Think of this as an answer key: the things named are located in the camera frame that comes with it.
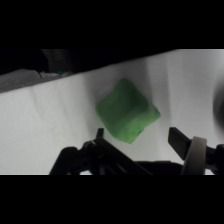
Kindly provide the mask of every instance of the black background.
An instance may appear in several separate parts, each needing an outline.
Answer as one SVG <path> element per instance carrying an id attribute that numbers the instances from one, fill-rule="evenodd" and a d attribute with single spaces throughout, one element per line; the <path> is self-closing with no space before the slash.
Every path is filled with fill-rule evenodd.
<path id="1" fill-rule="evenodd" d="M 74 73 L 100 68 L 143 56 L 173 49 L 67 49 Z M 17 69 L 48 71 L 48 60 L 41 49 L 0 49 L 0 75 Z"/>

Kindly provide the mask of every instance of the dark object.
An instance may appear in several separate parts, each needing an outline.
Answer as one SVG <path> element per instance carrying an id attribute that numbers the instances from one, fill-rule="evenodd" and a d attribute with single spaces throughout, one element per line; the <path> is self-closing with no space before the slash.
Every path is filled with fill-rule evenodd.
<path id="1" fill-rule="evenodd" d="M 29 69 L 48 72 L 48 61 L 41 49 L 0 49 L 0 75 Z"/>
<path id="2" fill-rule="evenodd" d="M 99 129 L 94 141 L 81 150 L 66 148 L 60 154 L 50 175 L 79 175 L 90 171 L 93 175 L 203 175 L 205 168 L 224 175 L 224 145 L 217 149 L 206 146 L 206 140 L 192 141 L 176 128 L 171 128 L 169 143 L 185 160 L 184 166 L 172 162 L 134 162 L 103 139 Z"/>

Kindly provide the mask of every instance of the green sponge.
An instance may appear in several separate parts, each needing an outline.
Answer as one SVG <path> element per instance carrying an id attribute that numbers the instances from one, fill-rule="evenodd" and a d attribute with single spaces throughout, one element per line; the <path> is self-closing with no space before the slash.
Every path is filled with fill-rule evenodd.
<path id="1" fill-rule="evenodd" d="M 112 136 L 129 144 L 161 117 L 127 79 L 122 79 L 112 93 L 98 103 L 96 112 Z"/>

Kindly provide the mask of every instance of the white table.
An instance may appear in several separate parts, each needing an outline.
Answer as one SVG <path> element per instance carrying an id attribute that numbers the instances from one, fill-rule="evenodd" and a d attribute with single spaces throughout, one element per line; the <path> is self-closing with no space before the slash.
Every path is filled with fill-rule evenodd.
<path id="1" fill-rule="evenodd" d="M 0 174 L 48 174 L 64 147 L 94 139 L 103 127 L 95 105 L 124 77 L 162 114 L 132 145 L 106 131 L 127 156 L 182 163 L 167 142 L 169 127 L 212 147 L 223 143 L 213 98 L 224 85 L 224 50 L 178 50 L 0 94 Z"/>

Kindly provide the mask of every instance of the green cube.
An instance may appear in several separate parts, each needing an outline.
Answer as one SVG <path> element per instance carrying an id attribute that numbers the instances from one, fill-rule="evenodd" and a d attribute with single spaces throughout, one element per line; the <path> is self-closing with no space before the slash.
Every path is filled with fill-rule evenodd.
<path id="1" fill-rule="evenodd" d="M 129 144 L 161 117 L 159 111 L 127 79 L 122 79 L 98 103 L 96 112 L 112 136 Z"/>

